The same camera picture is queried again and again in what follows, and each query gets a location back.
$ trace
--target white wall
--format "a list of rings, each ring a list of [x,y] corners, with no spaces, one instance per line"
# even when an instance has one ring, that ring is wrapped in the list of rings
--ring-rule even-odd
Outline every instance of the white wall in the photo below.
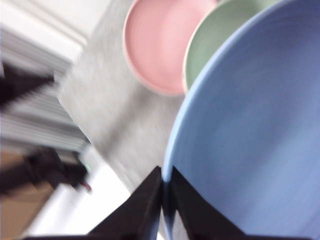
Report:
[[[110,0],[1,0],[1,27],[74,62]]]

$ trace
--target white surface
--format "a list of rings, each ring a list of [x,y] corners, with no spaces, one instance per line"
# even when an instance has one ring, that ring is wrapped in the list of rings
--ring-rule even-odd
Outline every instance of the white surface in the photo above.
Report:
[[[81,160],[90,169],[87,181],[92,191],[87,192],[84,188],[76,191],[69,185],[60,184],[26,230],[26,235],[87,234],[130,196],[92,146]]]

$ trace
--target speckled gray surface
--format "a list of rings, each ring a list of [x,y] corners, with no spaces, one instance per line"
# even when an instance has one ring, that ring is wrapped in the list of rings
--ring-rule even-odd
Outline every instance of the speckled gray surface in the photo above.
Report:
[[[130,72],[122,30],[132,0],[113,0],[75,66],[59,100],[132,192],[156,166],[183,96],[155,94]]]

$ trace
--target ceramic plate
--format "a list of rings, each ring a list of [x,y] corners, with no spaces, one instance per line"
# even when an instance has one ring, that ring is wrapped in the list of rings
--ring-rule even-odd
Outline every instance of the ceramic plate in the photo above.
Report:
[[[319,0],[276,3],[219,48],[177,115],[165,183],[172,166],[247,234],[320,236]]]
[[[215,0],[136,0],[123,29],[123,49],[138,79],[151,90],[184,93],[182,67],[188,41]]]
[[[183,62],[185,91],[209,58],[242,24],[277,0],[223,0],[197,26]]]

